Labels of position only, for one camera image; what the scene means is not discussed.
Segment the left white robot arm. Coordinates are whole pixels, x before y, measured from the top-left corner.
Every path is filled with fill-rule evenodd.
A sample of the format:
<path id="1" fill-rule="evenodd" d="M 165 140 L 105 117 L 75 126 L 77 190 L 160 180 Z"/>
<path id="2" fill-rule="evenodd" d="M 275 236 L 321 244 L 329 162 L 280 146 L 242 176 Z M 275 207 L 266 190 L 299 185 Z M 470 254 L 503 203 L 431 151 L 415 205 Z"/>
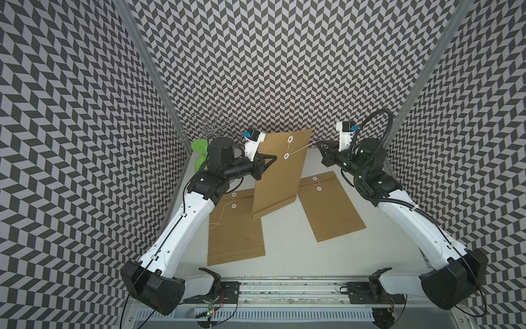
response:
<path id="1" fill-rule="evenodd" d="M 176 278 L 175 274 L 197 229 L 227 194 L 231 182 L 247 175 L 261 180 L 277 160 L 258 151 L 265 136 L 263 132 L 245 131 L 240 156 L 235 155 L 238 144 L 232 138 L 217 137 L 208 144 L 207 158 L 187 183 L 181 207 L 140 260 L 129 260 L 121 269 L 131 297 L 161 315 L 169 315 L 196 296 L 207 302 L 221 299 L 218 273 L 201 267 L 195 276 Z"/>

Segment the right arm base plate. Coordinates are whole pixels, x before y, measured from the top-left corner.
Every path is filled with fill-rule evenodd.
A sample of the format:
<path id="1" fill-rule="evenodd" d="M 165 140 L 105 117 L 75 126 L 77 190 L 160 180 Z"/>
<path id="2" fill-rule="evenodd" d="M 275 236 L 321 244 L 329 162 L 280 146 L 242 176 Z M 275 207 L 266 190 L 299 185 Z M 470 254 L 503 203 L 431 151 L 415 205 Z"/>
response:
<path id="1" fill-rule="evenodd" d="M 342 294 L 348 295 L 351 304 L 404 304 L 406 297 L 388 294 L 376 282 L 346 282 Z"/>

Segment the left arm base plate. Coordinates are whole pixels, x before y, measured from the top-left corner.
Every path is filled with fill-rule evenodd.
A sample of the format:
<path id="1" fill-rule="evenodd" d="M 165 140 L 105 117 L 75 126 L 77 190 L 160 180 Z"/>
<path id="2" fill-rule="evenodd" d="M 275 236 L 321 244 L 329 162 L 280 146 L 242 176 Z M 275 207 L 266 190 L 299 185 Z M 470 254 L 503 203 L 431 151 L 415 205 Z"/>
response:
<path id="1" fill-rule="evenodd" d="M 241 282 L 238 281 L 220 281 L 212 284 L 210 291 L 199 293 L 194 296 L 183 299 L 185 304 L 235 304 L 238 293 L 241 290 Z"/>

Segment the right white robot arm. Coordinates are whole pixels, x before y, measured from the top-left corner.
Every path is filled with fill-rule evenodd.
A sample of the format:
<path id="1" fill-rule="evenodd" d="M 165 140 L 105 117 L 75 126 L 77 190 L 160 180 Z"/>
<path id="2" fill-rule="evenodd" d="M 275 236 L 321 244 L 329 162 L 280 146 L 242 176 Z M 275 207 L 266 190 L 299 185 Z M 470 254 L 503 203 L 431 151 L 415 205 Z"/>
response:
<path id="1" fill-rule="evenodd" d="M 469 250 L 456 241 L 415 204 L 401 184 L 384 171 L 386 151 L 376 138 L 361 142 L 356 153 L 335 141 L 319 141 L 322 164 L 337 166 L 353 177 L 353 187 L 391 217 L 423 252 L 431 267 L 423 271 L 395 271 L 391 267 L 370 276 L 371 296 L 426 297 L 450 310 L 482 290 L 488 257 L 482 249 Z"/>

